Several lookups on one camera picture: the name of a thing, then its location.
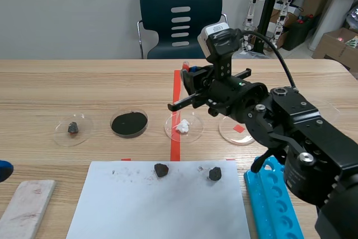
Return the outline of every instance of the floor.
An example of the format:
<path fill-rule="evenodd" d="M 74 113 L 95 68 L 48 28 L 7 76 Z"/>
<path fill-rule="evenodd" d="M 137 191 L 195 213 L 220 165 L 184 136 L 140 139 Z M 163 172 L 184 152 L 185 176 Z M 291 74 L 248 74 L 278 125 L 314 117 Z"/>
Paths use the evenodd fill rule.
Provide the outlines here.
<path fill-rule="evenodd" d="M 308 49 L 308 41 L 309 39 L 306 40 L 306 42 L 294 48 L 293 50 L 288 51 L 281 48 L 279 49 L 279 52 L 284 59 L 313 59 L 312 58 L 313 51 L 310 51 Z M 276 58 L 274 52 L 266 53 L 266 54 L 272 58 Z"/>

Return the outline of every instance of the red tape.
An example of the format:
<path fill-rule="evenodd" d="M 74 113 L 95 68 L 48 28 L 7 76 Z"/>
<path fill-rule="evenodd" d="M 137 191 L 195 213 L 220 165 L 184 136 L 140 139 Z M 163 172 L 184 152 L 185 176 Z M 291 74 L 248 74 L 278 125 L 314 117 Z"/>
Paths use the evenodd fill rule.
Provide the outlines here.
<path fill-rule="evenodd" d="M 174 84 L 173 84 L 173 103 L 179 101 L 181 90 L 181 79 L 180 70 L 174 71 Z M 180 133 L 175 131 L 175 126 L 180 123 L 180 113 L 172 113 L 172 139 L 171 139 L 171 150 L 170 160 L 180 161 Z"/>
<path fill-rule="evenodd" d="M 241 125 L 236 125 L 235 127 L 234 127 L 234 130 L 236 131 L 236 132 L 238 132 L 238 133 L 242 133 L 243 131 L 245 131 L 245 128 L 244 127 L 242 127 Z"/>

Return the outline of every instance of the black pole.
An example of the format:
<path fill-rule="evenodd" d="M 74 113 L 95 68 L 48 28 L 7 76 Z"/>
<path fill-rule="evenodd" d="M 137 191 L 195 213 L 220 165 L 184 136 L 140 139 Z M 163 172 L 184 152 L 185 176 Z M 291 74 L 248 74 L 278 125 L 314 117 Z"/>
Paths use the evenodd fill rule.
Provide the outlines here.
<path fill-rule="evenodd" d="M 267 28 L 270 23 L 271 14 L 274 10 L 275 2 L 276 0 L 265 0 L 265 4 L 263 5 L 262 15 L 260 18 L 260 24 L 258 25 L 257 32 L 264 36 L 266 36 Z M 260 39 L 255 39 L 253 51 L 257 53 L 263 53 L 263 42 Z"/>

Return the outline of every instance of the small red square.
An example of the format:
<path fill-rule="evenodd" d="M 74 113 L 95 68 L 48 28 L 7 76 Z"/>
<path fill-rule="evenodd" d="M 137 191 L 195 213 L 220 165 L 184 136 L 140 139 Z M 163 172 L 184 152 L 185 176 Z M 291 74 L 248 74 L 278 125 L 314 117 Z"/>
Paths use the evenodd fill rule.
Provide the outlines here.
<path fill-rule="evenodd" d="M 234 130 L 235 130 L 236 132 L 238 132 L 238 133 L 242 133 L 243 131 L 245 131 L 245 128 L 242 127 L 241 125 L 236 125 L 236 126 L 234 127 Z"/>

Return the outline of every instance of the gray wall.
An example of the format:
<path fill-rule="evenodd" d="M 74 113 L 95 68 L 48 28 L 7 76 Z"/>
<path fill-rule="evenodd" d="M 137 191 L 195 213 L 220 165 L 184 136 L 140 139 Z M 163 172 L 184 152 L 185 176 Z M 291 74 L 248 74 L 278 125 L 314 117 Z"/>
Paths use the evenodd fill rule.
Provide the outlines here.
<path fill-rule="evenodd" d="M 242 27 L 248 1 L 224 0 L 231 27 Z M 139 0 L 0 0 L 0 59 L 140 58 L 139 19 Z M 157 36 L 143 31 L 143 41 L 147 52 Z"/>

